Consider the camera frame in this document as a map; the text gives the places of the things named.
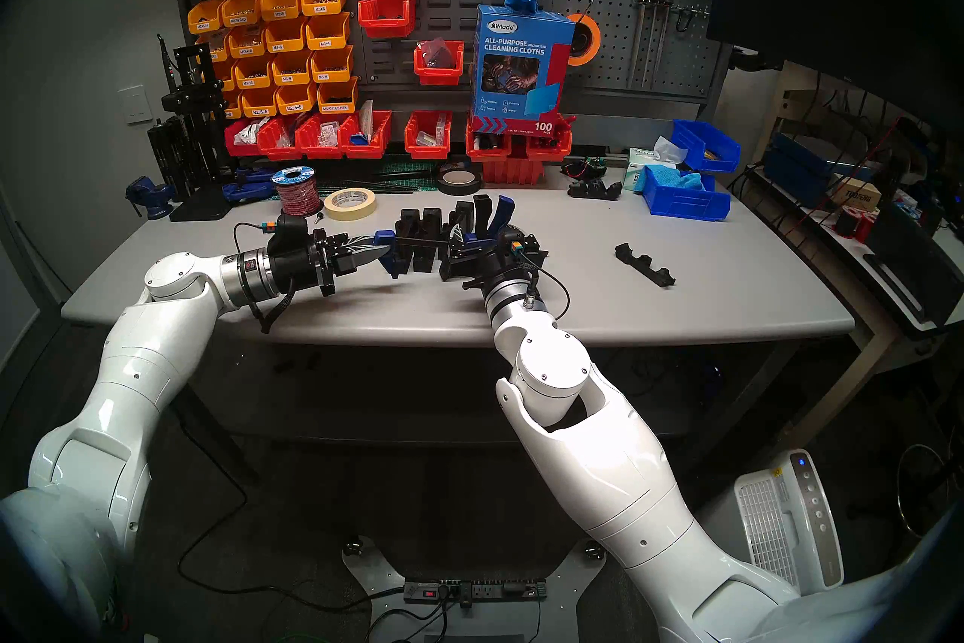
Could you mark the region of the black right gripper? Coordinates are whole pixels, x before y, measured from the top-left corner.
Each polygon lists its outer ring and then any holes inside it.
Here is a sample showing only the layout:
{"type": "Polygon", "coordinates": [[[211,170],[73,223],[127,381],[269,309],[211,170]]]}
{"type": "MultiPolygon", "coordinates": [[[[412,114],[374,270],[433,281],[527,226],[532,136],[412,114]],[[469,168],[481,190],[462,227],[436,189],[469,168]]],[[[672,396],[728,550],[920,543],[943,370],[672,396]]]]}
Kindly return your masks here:
{"type": "Polygon", "coordinates": [[[449,257],[441,261],[441,279],[465,278],[463,289],[477,288],[491,293],[501,283],[532,282],[533,271],[543,268],[549,256],[532,234],[523,237],[523,245],[487,247],[470,252],[472,232],[461,223],[453,223],[449,230],[449,257]]]}

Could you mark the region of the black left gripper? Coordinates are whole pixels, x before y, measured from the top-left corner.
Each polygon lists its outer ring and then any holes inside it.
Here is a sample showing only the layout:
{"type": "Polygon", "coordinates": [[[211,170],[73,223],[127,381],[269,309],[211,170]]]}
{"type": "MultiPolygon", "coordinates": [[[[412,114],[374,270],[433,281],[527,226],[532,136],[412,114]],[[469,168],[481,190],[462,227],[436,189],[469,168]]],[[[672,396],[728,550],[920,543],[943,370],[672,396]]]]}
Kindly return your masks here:
{"type": "Polygon", "coordinates": [[[324,229],[275,229],[271,238],[271,271],[282,295],[318,287],[324,297],[336,293],[336,274],[352,274],[391,251],[390,237],[382,235],[332,235],[324,229]]]}

